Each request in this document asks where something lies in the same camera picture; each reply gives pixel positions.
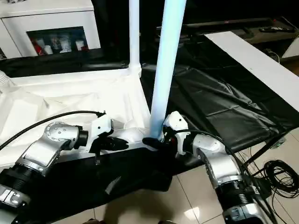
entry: black cable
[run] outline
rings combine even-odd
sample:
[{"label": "black cable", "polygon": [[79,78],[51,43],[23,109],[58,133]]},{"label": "black cable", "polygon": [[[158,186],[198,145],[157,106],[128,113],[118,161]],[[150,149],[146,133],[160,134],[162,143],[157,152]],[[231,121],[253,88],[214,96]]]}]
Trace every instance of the black cable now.
[{"label": "black cable", "polygon": [[273,211],[274,211],[274,213],[278,216],[278,218],[280,218],[281,221],[284,222],[284,224],[288,224],[285,220],[282,219],[282,217],[279,216],[279,214],[276,212],[276,210],[275,210],[275,208],[274,208],[274,197],[275,197],[276,191],[277,191],[277,189],[275,189],[275,191],[274,191],[274,193],[273,193],[273,197],[272,197],[272,208],[273,208]]},{"label": "black cable", "polygon": [[[249,150],[249,151],[250,151],[250,157],[252,157],[251,148],[252,148],[252,147],[250,147],[250,150]],[[257,168],[257,170],[260,170],[260,169],[259,169],[259,167],[257,166],[257,164],[256,164],[256,162],[255,162],[255,161],[252,161],[252,163],[255,165],[255,167]]]},{"label": "black cable", "polygon": [[243,176],[244,181],[248,181],[246,178],[246,175],[244,173],[244,171],[246,171],[246,173],[248,174],[248,177],[250,178],[251,182],[253,183],[253,185],[256,187],[258,193],[260,194],[263,202],[265,203],[267,209],[264,207],[264,205],[259,201],[259,199],[257,198],[257,196],[254,194],[253,198],[255,199],[256,203],[261,207],[261,209],[264,211],[264,213],[269,217],[269,219],[274,223],[274,224],[278,224],[275,215],[273,214],[273,210],[271,208],[271,206],[269,205],[269,203],[266,201],[265,196],[263,195],[260,186],[258,185],[256,179],[251,175],[251,173],[249,172],[248,168],[239,160],[239,158],[232,152],[231,148],[228,147],[226,145],[226,143],[219,137],[216,136],[214,134],[211,134],[209,132],[205,132],[205,131],[201,131],[201,130],[196,130],[196,129],[183,129],[183,130],[178,130],[178,131],[173,131],[174,133],[181,133],[181,132],[192,132],[192,133],[200,133],[200,134],[205,134],[208,136],[211,136],[212,138],[217,139],[218,141],[220,141],[225,148],[227,149],[227,151],[229,152],[230,155],[233,156],[233,158],[235,159],[235,161],[237,162],[239,168],[240,168],[240,172],[241,175]]},{"label": "black cable", "polygon": [[[260,170],[260,168],[257,166],[257,164],[254,161],[253,161],[253,164],[255,165],[255,167],[257,168],[257,170]],[[260,174],[261,174],[260,178],[267,179],[267,176],[265,175],[265,172],[261,172]],[[274,190],[273,197],[272,197],[272,210],[277,215],[277,217],[280,218],[281,221],[283,221],[285,224],[287,224],[287,222],[276,212],[275,207],[274,207],[274,197],[275,197],[275,194],[277,192],[277,188],[275,188],[275,187],[273,188],[272,185],[271,185],[271,188]]]},{"label": "black cable", "polygon": [[13,140],[15,140],[16,138],[20,137],[22,134],[24,134],[25,132],[31,130],[32,128],[35,128],[43,123],[46,123],[50,120],[53,120],[53,119],[56,119],[56,118],[60,118],[60,117],[63,117],[63,116],[67,116],[67,115],[71,115],[71,114],[76,114],[76,113],[92,113],[92,114],[95,114],[99,117],[101,117],[102,115],[104,115],[104,113],[100,113],[100,112],[96,112],[96,111],[72,111],[72,112],[66,112],[66,113],[61,113],[61,114],[58,114],[58,115],[55,115],[53,117],[49,117],[49,118],[46,118],[44,120],[41,120],[25,129],[23,129],[22,131],[18,132],[17,134],[15,134],[13,137],[11,137],[10,139],[8,139],[6,142],[4,142],[1,146],[0,146],[0,150],[2,150],[5,146],[7,146],[9,143],[11,143]]},{"label": "black cable", "polygon": [[[299,175],[285,162],[281,160],[266,162],[263,174],[278,195],[284,198],[295,198],[299,195]],[[281,174],[285,177],[279,179],[278,175]]]}]

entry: remote control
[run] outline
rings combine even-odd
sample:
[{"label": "remote control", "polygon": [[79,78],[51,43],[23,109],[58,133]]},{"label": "remote control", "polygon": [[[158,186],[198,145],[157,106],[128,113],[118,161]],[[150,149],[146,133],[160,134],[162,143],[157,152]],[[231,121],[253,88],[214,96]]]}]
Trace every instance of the remote control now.
[{"label": "remote control", "polygon": [[263,33],[276,33],[276,32],[285,32],[285,33],[294,33],[294,29],[282,28],[282,27],[265,27],[260,28],[260,32]]}]

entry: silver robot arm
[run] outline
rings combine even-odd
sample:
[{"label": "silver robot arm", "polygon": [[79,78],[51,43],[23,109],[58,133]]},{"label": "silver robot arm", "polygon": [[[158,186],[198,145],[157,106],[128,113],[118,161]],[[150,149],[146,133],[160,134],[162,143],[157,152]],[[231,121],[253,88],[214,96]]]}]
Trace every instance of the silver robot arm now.
[{"label": "silver robot arm", "polygon": [[[103,115],[92,122],[91,139],[101,134],[111,133],[112,121]],[[86,146],[88,131],[80,126],[63,122],[49,124],[40,139],[33,142],[19,157],[12,168],[0,173],[0,224],[21,223],[17,219],[18,210],[30,203],[39,186],[61,151]]]},{"label": "silver robot arm", "polygon": [[[188,129],[187,122],[178,112],[171,113],[164,126],[174,131]],[[178,154],[189,152],[205,163],[227,224],[267,223],[261,208],[252,198],[252,187],[242,179],[237,162],[227,154],[219,140],[203,134],[194,136],[190,132],[176,133],[175,136]]]}]

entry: white pole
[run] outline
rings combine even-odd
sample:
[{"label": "white pole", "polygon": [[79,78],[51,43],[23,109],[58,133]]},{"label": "white pole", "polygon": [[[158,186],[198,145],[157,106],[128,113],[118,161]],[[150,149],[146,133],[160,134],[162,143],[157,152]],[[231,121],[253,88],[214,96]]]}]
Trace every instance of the white pole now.
[{"label": "white pole", "polygon": [[161,139],[185,7],[186,0],[165,0],[151,106],[150,136],[152,138]]},{"label": "white pole", "polygon": [[141,71],[139,62],[139,0],[129,0],[130,64],[131,72]]}]

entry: tile floor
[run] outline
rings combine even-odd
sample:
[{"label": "tile floor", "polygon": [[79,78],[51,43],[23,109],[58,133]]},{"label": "tile floor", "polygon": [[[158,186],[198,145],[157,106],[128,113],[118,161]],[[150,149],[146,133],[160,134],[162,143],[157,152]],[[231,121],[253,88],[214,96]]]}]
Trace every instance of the tile floor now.
[{"label": "tile floor", "polygon": [[[271,149],[256,164],[262,167],[271,159],[281,159],[299,173],[299,129],[286,136],[287,141],[277,149]],[[252,154],[263,143],[252,147]],[[244,157],[250,150],[244,150]],[[299,197],[274,198],[277,213],[288,224],[299,224]],[[168,192],[140,190],[109,204],[87,210],[55,224],[82,224],[90,218],[105,220],[107,224],[157,224],[159,220],[172,220],[177,224],[224,224],[222,209],[206,175],[199,167],[173,178]]]}]

